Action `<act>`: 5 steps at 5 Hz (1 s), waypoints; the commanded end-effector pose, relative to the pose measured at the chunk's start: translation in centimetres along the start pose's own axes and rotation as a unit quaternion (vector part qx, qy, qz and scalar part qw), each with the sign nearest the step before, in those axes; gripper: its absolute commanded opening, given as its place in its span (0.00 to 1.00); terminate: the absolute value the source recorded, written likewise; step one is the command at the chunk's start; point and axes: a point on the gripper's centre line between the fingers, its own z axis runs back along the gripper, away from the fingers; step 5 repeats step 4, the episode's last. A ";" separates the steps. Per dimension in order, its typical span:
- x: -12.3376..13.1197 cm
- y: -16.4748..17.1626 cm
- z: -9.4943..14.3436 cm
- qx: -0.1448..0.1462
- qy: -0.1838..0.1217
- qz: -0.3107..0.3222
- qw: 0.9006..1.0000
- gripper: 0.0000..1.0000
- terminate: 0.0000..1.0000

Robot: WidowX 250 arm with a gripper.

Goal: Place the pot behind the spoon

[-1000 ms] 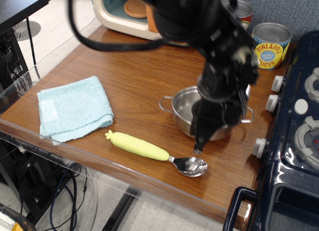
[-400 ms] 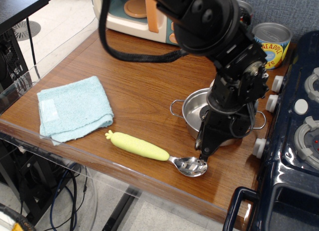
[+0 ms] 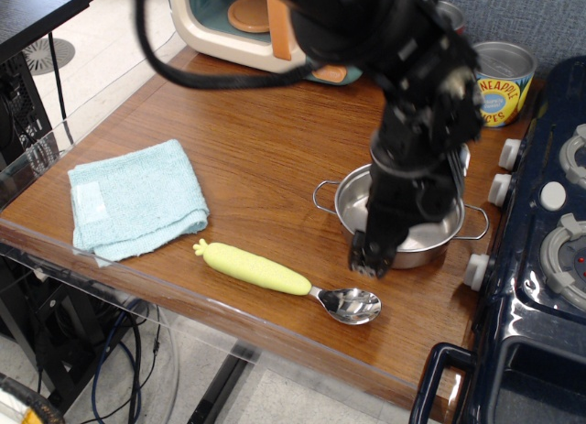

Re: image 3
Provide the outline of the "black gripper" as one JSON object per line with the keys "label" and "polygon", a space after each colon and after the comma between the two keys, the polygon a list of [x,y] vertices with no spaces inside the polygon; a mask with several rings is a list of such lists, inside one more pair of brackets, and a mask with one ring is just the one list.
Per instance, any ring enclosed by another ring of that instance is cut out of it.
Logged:
{"label": "black gripper", "polygon": [[461,199],[462,187],[445,167],[418,177],[413,171],[392,172],[374,162],[370,177],[366,226],[353,235],[348,265],[354,272],[382,278],[409,229],[443,220]]}

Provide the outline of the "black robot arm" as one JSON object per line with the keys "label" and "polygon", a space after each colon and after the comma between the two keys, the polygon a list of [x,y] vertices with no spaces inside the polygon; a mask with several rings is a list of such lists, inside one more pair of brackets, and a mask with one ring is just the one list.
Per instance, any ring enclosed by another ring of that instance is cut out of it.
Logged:
{"label": "black robot arm", "polygon": [[349,254],[351,269],[381,277],[411,227],[442,221],[462,197],[461,151],[483,125],[477,54],[439,0],[282,1],[312,61],[357,68],[384,94],[367,222]]}

